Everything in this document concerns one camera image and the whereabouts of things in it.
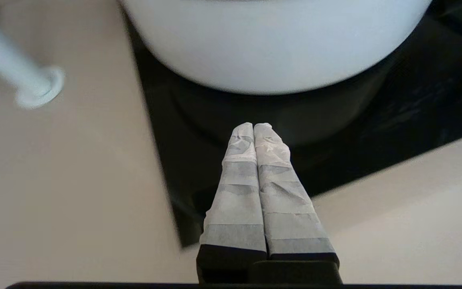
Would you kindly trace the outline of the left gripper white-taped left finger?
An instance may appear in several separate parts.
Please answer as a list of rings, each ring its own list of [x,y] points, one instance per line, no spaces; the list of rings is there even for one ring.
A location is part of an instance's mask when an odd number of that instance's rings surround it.
[[[196,258],[200,283],[246,283],[267,260],[253,125],[233,129],[222,174],[203,223]]]

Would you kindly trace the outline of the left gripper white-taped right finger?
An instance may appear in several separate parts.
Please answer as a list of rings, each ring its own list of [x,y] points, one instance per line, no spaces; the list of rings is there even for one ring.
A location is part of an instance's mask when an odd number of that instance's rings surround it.
[[[290,150],[268,123],[254,126],[267,277],[339,277],[339,258],[290,162]]]

